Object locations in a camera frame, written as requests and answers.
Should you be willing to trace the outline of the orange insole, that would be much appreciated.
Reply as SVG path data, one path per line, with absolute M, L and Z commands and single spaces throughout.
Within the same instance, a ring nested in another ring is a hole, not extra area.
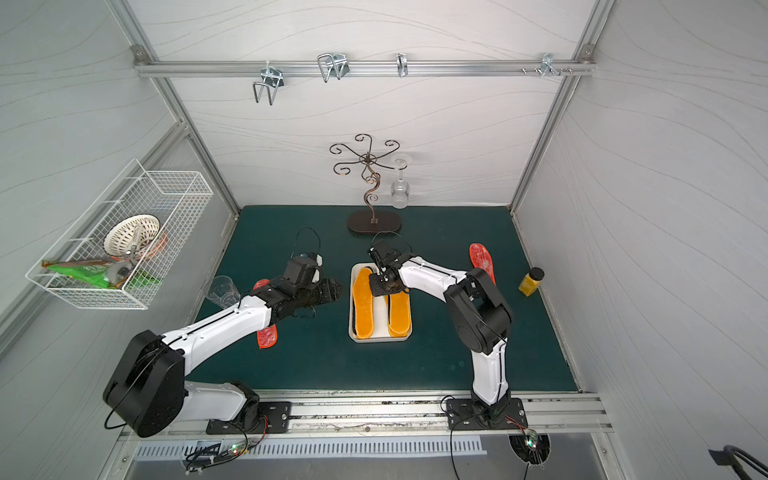
M 358 339 L 369 339 L 374 333 L 373 295 L 370 287 L 372 270 L 364 267 L 353 284 L 354 330 Z
M 407 292 L 399 292 L 389 296 L 388 300 L 388 332 L 392 338 L 407 337 L 412 328 L 410 296 Z

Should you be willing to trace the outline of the white storage box tray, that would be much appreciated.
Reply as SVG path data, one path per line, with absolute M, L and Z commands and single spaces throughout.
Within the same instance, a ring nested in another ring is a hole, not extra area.
M 356 343 L 382 343 L 382 342 L 400 342 L 407 340 L 411 332 L 404 338 L 392 338 L 388 332 L 388 300 L 389 296 L 374 297 L 374 333 L 369 339 L 358 339 L 354 330 L 354 303 L 353 303 L 353 284 L 358 276 L 360 270 L 364 267 L 369 267 L 372 270 L 371 276 L 377 272 L 377 268 L 373 263 L 358 263 L 352 267 L 350 274 L 350 301 L 349 301 L 349 326 L 348 333 L 350 338 Z

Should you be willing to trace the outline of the red insole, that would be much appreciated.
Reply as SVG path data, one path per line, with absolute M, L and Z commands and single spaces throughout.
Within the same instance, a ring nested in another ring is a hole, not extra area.
M 260 287 L 266 286 L 268 283 L 268 279 L 261 279 L 254 284 L 253 289 L 256 290 Z M 276 325 L 270 325 L 257 332 L 257 342 L 260 349 L 269 349 L 273 347 L 277 341 L 278 330 Z
M 472 243 L 469 246 L 469 256 L 475 268 L 482 269 L 496 283 L 493 259 L 488 249 L 480 243 Z

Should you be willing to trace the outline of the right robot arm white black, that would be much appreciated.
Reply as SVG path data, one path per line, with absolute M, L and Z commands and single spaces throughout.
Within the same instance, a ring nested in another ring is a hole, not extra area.
M 368 249 L 376 265 L 370 281 L 375 297 L 421 291 L 444 302 L 457 336 L 471 351 L 472 397 L 484 409 L 509 401 L 507 332 L 514 315 L 490 275 L 481 268 L 452 270 L 379 241 Z

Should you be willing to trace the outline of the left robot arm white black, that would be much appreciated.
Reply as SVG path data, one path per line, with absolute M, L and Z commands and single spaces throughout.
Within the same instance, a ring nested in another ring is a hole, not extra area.
M 191 381 L 189 375 L 242 338 L 301 309 L 333 303 L 341 294 L 341 283 L 324 277 L 320 255 L 293 257 L 283 275 L 201 321 L 163 334 L 145 330 L 135 335 L 103 391 L 103 401 L 141 438 L 174 423 L 203 420 L 250 433 L 265 417 L 256 392 L 239 381 L 213 384 Z

